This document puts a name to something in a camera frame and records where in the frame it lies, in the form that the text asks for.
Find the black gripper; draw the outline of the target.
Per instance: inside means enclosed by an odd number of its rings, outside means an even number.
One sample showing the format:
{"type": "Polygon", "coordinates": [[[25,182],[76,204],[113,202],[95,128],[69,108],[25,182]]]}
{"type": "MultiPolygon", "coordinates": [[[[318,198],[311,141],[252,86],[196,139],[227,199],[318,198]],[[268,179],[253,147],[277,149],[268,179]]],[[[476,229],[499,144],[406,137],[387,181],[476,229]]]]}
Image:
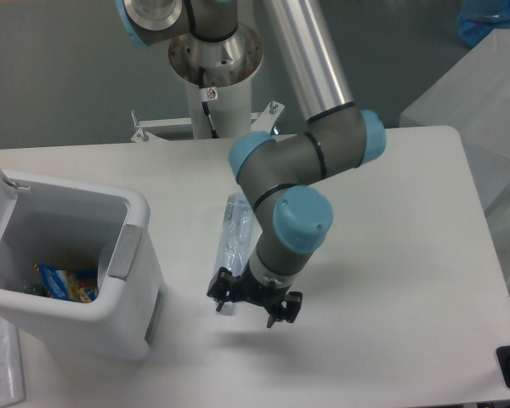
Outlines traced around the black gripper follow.
{"type": "Polygon", "coordinates": [[[285,321],[294,323],[302,308],[303,294],[288,292],[289,286],[278,287],[274,282],[261,283],[256,279],[250,265],[241,276],[221,267],[210,280],[207,296],[216,303],[216,312],[221,313],[225,304],[248,302],[264,307],[269,314],[267,327],[285,321]]]}

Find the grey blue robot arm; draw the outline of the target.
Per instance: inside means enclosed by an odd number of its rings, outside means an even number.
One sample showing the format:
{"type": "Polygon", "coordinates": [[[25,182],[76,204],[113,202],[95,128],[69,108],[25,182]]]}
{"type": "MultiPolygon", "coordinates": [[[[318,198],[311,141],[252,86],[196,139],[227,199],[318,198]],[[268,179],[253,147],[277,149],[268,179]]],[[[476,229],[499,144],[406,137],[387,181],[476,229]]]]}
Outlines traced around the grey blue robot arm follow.
{"type": "MultiPolygon", "coordinates": [[[[314,183],[376,160],[386,134],[374,112],[356,106],[320,5],[267,1],[264,8],[308,128],[282,141],[267,131],[236,135],[229,165],[262,233],[242,273],[219,269],[207,294],[218,307],[261,307],[273,324],[297,318],[303,295],[292,283],[332,225],[331,205],[314,183]]],[[[215,102],[262,62],[256,35],[238,19],[237,2],[119,1],[116,9],[133,43],[169,42],[170,63],[195,87],[210,136],[222,137],[215,102]]]]}

